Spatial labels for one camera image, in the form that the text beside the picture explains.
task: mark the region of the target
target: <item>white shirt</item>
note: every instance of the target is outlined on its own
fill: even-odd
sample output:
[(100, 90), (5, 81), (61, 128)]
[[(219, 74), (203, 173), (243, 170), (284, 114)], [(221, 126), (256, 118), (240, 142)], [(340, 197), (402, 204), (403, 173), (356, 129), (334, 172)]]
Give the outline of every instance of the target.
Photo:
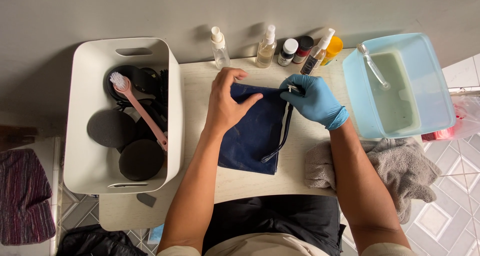
[[(174, 246), (157, 256), (200, 256), (193, 247)], [(210, 248), (205, 256), (328, 256), (321, 249), (288, 234), (241, 235)], [(379, 243), (365, 249), (361, 256), (417, 256), (407, 247)]]

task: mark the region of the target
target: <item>person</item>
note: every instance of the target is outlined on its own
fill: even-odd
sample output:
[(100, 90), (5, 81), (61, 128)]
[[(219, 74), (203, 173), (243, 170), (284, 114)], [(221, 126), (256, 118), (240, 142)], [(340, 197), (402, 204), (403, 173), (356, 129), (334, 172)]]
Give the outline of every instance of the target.
[(262, 98), (253, 94), (240, 104), (231, 98), (232, 83), (247, 76), (242, 69), (223, 68), (212, 83), (205, 127), (168, 210), (158, 255), (339, 256), (343, 227), (338, 203), (359, 255), (416, 255), (348, 112), (321, 77), (291, 75), (289, 80), (306, 93), (284, 92), (281, 97), (329, 130), (337, 198), (265, 196), (214, 205), (222, 137)]

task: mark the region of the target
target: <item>pink brush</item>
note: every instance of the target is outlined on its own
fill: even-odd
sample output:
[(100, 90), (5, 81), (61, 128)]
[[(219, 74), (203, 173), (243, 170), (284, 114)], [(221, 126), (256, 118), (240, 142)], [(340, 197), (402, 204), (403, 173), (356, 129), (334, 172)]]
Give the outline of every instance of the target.
[(133, 107), (135, 107), (135, 110), (137, 110), (137, 112), (141, 115), (141, 117), (143, 117), (145, 122), (147, 122), (147, 125), (153, 131), (153, 134), (155, 134), (157, 142), (160, 144), (163, 150), (167, 151), (167, 137), (165, 137), (165, 134), (163, 134), (159, 126), (155, 123), (155, 121), (153, 121), (150, 115), (145, 111), (142, 105), (135, 98), (134, 94), (131, 92), (132, 84), (130, 83), (129, 78), (121, 75), (118, 72), (114, 72), (110, 75), (110, 81), (113, 83), (113, 87), (118, 93), (123, 94), (125, 97), (127, 97)]

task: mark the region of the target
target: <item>black shorts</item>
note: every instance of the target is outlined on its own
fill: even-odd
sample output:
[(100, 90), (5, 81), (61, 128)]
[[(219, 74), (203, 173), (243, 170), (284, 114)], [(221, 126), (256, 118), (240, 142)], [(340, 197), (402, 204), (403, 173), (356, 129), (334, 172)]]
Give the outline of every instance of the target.
[(336, 197), (273, 195), (232, 200), (214, 205), (201, 254), (240, 235), (284, 233), (330, 256), (340, 256), (344, 229)]

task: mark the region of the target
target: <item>navy blue leather pouch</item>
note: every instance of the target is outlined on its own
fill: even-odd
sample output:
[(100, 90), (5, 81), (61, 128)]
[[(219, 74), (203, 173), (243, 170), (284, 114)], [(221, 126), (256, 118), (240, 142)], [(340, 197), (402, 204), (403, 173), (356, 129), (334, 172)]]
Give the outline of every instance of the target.
[(242, 103), (250, 95), (263, 94), (247, 114), (223, 136), (218, 165), (256, 173), (275, 174), (279, 150), (285, 143), (293, 107), (289, 105), (282, 143), (282, 121), (287, 102), (280, 93), (288, 89), (255, 87), (233, 83), (231, 96)]

